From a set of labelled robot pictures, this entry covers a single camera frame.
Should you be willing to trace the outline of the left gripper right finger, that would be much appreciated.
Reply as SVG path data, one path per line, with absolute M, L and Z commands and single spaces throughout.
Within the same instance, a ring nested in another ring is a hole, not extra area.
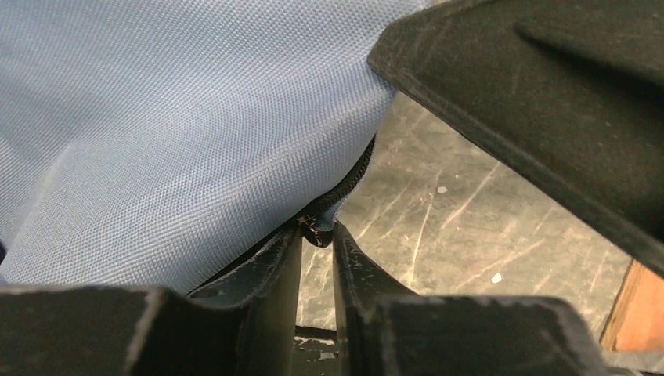
M 610 367 L 564 300 L 524 295 L 419 295 L 333 235 L 343 375 L 629 375 Z

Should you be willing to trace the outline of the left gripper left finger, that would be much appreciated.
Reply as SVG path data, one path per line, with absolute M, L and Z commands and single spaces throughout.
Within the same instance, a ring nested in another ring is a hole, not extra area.
M 288 375 L 302 238 L 285 226 L 189 297 L 158 287 L 1 288 L 4 375 Z

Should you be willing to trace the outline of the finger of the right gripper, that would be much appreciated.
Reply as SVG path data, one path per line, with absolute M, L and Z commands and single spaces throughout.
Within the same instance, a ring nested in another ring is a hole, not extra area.
M 390 24 L 368 62 L 662 274 L 662 2 L 449 1 Z

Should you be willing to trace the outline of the blue grey backpack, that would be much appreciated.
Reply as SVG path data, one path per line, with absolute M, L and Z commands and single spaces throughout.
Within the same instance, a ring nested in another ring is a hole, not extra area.
M 428 6 L 2 2 L 2 282 L 192 291 L 351 171 Z

